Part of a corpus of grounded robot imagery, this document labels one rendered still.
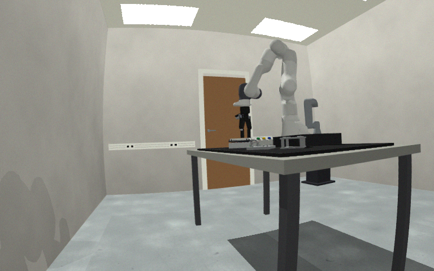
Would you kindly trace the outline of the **white operator button panel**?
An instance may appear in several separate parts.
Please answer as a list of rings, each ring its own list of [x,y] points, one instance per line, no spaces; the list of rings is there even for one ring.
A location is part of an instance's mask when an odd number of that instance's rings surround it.
[[[251,137],[249,138],[250,140],[252,139],[256,139],[259,143],[259,145],[263,146],[263,145],[270,145],[273,144],[273,138],[272,136],[261,136],[261,137]],[[256,146],[257,143],[253,143],[253,146]]]

